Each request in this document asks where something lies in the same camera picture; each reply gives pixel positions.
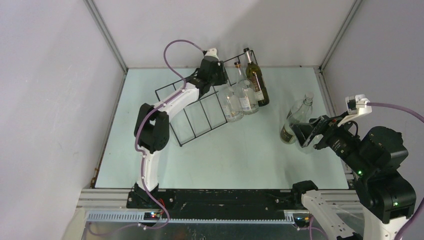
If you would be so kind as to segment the tall clear bottle black label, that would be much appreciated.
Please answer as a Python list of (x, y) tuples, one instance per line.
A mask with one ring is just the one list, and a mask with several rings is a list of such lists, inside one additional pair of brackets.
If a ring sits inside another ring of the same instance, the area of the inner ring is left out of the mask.
[(296, 141), (295, 135), (291, 130), (291, 123), (304, 123), (306, 122), (312, 112), (309, 109), (300, 109), (300, 105), (303, 99), (297, 100), (293, 106), (290, 108), (286, 121), (280, 131), (280, 139), (285, 144), (293, 144)]

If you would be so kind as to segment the clear bottle dark label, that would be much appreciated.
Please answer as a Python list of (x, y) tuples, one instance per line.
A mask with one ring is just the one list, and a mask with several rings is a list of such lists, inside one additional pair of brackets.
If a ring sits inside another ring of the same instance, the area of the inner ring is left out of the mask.
[(313, 92), (307, 92), (304, 95), (304, 98), (303, 98), (303, 100), (301, 102), (300, 109), (303, 109), (303, 110), (309, 109), (310, 111), (312, 111), (313, 110), (314, 96), (315, 95), (314, 95)]

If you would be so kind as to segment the clear bottle black cork stopper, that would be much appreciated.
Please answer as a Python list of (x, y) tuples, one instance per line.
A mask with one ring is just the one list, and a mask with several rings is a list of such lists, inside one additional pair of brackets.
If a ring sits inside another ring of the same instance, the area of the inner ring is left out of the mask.
[(239, 97), (228, 83), (218, 91), (218, 100), (227, 122), (236, 122), (244, 117)]

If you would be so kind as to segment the clear bottle silver cap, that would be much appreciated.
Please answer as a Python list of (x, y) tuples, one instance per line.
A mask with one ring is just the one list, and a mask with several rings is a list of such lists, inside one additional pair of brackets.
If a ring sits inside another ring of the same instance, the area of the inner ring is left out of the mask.
[(302, 147), (299, 143), (296, 143), (296, 148), (303, 154), (311, 154), (316, 151), (316, 149), (314, 148), (315, 145), (315, 143), (311, 143), (306, 147)]

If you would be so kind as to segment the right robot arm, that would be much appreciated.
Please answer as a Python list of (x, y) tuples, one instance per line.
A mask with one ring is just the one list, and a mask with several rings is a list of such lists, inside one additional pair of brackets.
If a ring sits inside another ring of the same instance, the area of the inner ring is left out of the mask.
[(398, 168), (408, 157), (401, 132), (385, 126), (372, 127), (364, 138), (351, 127), (358, 123), (342, 123), (346, 113), (336, 117), (326, 115), (309, 122), (291, 123), (289, 127), (301, 147), (309, 146), (313, 139), (321, 139), (314, 149), (330, 148), (357, 175), (354, 189), (370, 221), (366, 233), (373, 240), (389, 238), (401, 240), (413, 219), (417, 195), (413, 186), (401, 176)]

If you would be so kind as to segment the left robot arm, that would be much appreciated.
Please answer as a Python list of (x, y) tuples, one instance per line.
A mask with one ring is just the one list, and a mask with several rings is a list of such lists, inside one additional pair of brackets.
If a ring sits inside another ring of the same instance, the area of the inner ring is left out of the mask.
[(158, 203), (158, 171), (162, 150), (170, 139), (170, 122), (186, 106), (198, 101), (211, 87), (228, 82), (224, 62), (204, 56), (195, 72), (183, 78), (183, 85), (155, 104), (140, 106), (134, 129), (135, 149), (141, 153), (140, 175), (128, 194), (127, 208), (153, 208)]

